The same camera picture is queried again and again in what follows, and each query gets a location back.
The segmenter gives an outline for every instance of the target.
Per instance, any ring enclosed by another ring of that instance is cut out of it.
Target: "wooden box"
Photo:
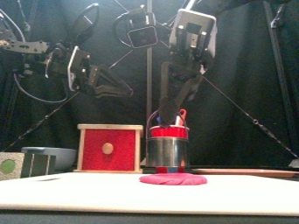
[[[78,124],[74,172],[140,172],[141,125]]]

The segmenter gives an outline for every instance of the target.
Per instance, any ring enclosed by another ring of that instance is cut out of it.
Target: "metal pole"
[[[273,13],[270,11],[270,6],[266,1],[262,1],[264,9],[265,9],[265,21],[266,21],[266,27],[268,27],[268,34],[270,38],[270,44],[272,44],[272,50],[274,55],[274,68],[277,73],[277,80],[280,84],[280,91],[281,91],[281,97],[284,102],[284,114],[285,114],[285,123],[286,123],[286,129],[288,129],[288,137],[289,137],[289,143],[290,147],[297,151],[299,143],[297,143],[297,133],[294,130],[294,118],[293,118],[293,111],[292,111],[292,105],[289,100],[289,94],[286,91],[286,83],[285,83],[285,70],[281,60],[281,53],[278,48],[278,41],[276,36],[276,29],[270,27],[270,22],[273,19]]]
[[[146,12],[152,12],[153,2],[146,0]],[[146,48],[146,98],[145,98],[145,120],[152,114],[152,83],[153,83],[153,49]]]

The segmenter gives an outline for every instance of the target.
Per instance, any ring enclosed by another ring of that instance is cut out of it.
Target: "cable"
[[[16,74],[16,73],[13,73],[13,81],[14,81],[14,84],[16,84],[18,90],[20,90],[26,96],[29,96],[32,99],[34,99],[34,100],[38,101],[38,102],[49,103],[49,104],[53,104],[53,103],[62,103],[62,102],[65,102],[65,101],[68,100],[68,98],[69,98],[68,90],[66,90],[66,88],[65,88],[65,84],[64,84],[64,82],[62,82],[62,88],[64,88],[65,98],[61,99],[61,100],[58,100],[58,101],[45,101],[44,99],[37,98],[36,96],[30,95],[30,94],[24,90],[24,88],[21,87],[21,84],[20,84],[20,81],[17,80],[17,74]]]

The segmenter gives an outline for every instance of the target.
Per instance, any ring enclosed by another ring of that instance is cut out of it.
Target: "black curtain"
[[[121,45],[112,36],[113,20],[125,10],[136,9],[140,4],[145,5],[145,0],[22,1],[25,19],[32,22],[32,29],[25,33],[26,41],[42,40],[54,43],[64,40],[72,22],[93,3],[98,3],[98,23],[93,36],[80,49],[90,53],[93,65],[110,66],[130,51],[130,48]],[[160,23],[166,22],[182,3],[182,0],[154,0],[156,20]],[[299,121],[297,6],[294,0],[285,5],[284,25],[276,29],[294,127]],[[276,13],[277,5],[270,7]],[[24,28],[16,1],[2,1],[0,8]],[[0,130],[3,150],[60,104],[40,103],[16,90],[12,74],[13,70],[22,67],[22,55],[3,50],[0,53]],[[160,67],[169,59],[168,54],[162,44],[153,47],[153,110],[158,107]],[[145,49],[133,50],[112,69],[134,90],[133,96],[96,99],[86,94],[77,94],[6,151],[18,151],[24,146],[77,149],[80,123],[140,124],[145,128]],[[202,80],[198,86],[194,99],[181,105],[186,109],[186,124],[190,129],[190,164],[286,166],[293,159],[292,155],[250,120],[256,119],[274,137],[292,147],[292,151],[299,153],[297,145],[289,140],[288,118],[261,1],[244,4],[217,15],[214,66],[204,77],[206,80]],[[61,80],[46,79],[42,73],[21,78],[21,85],[32,95],[49,101],[57,101],[64,97]],[[144,155],[142,138],[141,158]]]

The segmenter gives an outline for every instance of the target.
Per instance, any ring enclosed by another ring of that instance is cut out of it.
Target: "pink cloth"
[[[196,186],[208,182],[201,175],[189,173],[156,173],[140,177],[138,180],[146,184],[166,186]]]

